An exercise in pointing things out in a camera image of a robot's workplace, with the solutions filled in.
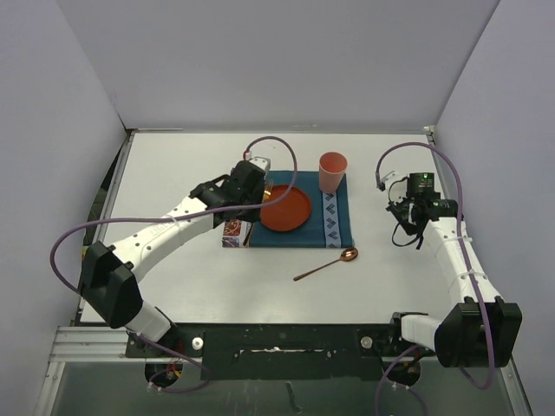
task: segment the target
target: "spoon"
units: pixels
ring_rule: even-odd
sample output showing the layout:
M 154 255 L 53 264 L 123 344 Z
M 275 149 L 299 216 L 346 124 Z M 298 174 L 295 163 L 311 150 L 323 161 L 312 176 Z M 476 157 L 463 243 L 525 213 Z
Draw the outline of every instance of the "spoon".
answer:
M 355 247 L 351 247 L 350 249 L 344 250 L 343 253 L 341 253 L 341 256 L 339 256 L 337 260 L 334 260 L 331 263 L 327 263 L 324 266 L 320 266 L 317 269 L 307 271 L 306 273 L 303 273 L 302 275 L 298 275 L 297 277 L 293 277 L 293 280 L 296 282 L 297 280 L 301 280 L 303 277 L 307 277 L 308 275 L 311 275 L 315 271 L 319 271 L 324 267 L 331 266 L 333 263 L 350 262 L 351 260 L 355 260 L 357 257 L 358 257 L 358 250 Z

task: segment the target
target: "white backdrop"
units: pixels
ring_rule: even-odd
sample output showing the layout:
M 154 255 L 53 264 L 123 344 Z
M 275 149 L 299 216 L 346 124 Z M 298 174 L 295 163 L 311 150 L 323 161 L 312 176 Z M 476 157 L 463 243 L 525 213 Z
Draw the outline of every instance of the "white backdrop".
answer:
M 498 2 L 58 0 L 126 127 L 342 133 L 434 124 Z
M 554 16 L 551 1 L 502 0 L 438 125 L 480 261 L 522 308 L 514 356 L 537 416 L 555 408 Z
M 87 219 L 125 132 L 54 0 L 0 2 L 0 413 L 32 413 L 77 296 L 49 249 Z M 74 279 L 81 236 L 59 263 Z

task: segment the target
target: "screw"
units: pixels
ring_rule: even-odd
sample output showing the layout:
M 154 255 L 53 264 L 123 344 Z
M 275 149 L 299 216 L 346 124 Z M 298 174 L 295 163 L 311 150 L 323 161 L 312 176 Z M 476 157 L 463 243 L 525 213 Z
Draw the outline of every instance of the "screw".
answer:
M 193 338 L 192 345 L 195 351 L 199 351 L 204 344 L 205 342 L 202 341 L 202 338 L 200 338 L 199 336 L 197 336 L 196 338 Z
M 364 336 L 361 339 L 361 345 L 363 348 L 372 348 L 372 338 L 370 338 L 369 336 Z

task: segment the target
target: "blue placemat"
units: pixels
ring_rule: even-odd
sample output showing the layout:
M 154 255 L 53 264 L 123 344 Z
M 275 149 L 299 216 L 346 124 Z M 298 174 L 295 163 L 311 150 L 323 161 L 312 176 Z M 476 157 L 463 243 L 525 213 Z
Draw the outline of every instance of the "blue placemat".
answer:
M 273 185 L 288 185 L 291 171 L 271 171 L 268 179 Z M 301 189 L 312 203 L 309 219 L 299 228 L 289 232 L 268 230 L 261 223 L 255 224 L 249 246 L 293 248 L 353 247 L 350 233 L 347 175 L 343 177 L 336 193 L 322 193 L 318 186 L 318 172 L 299 172 L 295 186 Z

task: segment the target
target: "spoon handle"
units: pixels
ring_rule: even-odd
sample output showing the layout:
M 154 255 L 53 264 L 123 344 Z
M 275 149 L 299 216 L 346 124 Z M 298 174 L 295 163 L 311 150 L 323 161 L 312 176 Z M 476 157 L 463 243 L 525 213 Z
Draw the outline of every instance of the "spoon handle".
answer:
M 311 271 L 307 271 L 306 273 L 303 273 L 302 275 L 298 275 L 298 276 L 296 276 L 296 277 L 293 277 L 293 280 L 294 280 L 295 282 L 296 282 L 297 280 L 301 280 L 303 277 L 307 277 L 308 275 L 311 275 L 311 274 L 314 273 L 315 271 L 319 271 L 319 270 L 323 269 L 324 267 L 331 266 L 333 263 L 337 263 L 337 262 L 339 262 L 339 261 L 341 261 L 341 258 L 338 258 L 337 260 L 334 260 L 334 261 L 331 262 L 331 263 L 327 263 L 327 264 L 325 264 L 324 266 L 320 266 L 320 267 L 318 267 L 317 269 L 314 269 L 314 270 L 311 270 Z

